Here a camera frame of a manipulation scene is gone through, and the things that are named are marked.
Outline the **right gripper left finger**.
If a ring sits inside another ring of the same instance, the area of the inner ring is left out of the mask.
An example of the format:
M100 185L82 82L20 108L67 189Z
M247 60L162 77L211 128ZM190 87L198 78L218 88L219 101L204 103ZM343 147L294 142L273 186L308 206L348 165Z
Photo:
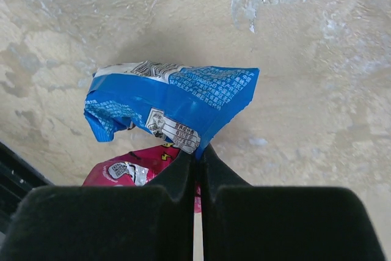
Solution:
M45 186L19 204L2 260L192 260L195 159L144 186Z

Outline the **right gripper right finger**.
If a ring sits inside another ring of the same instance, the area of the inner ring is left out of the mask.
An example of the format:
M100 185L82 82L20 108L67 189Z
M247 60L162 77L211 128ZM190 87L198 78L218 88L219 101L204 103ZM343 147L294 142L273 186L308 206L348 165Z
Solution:
M252 186L208 146L199 160L205 260L384 260L347 188Z

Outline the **small red snack packet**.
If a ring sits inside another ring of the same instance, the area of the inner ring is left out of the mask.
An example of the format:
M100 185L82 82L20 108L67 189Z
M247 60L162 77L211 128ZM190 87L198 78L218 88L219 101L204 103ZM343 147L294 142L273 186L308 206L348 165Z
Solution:
M97 164L70 188L73 211L94 220L119 217L188 225L202 211L196 159L173 144L128 152Z

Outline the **small blue snack packet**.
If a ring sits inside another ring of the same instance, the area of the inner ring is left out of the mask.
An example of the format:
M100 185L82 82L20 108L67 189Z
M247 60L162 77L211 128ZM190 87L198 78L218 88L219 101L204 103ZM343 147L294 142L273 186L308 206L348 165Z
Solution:
M84 117L99 142L138 127L200 158L252 101L259 73L151 61L108 65L93 76Z

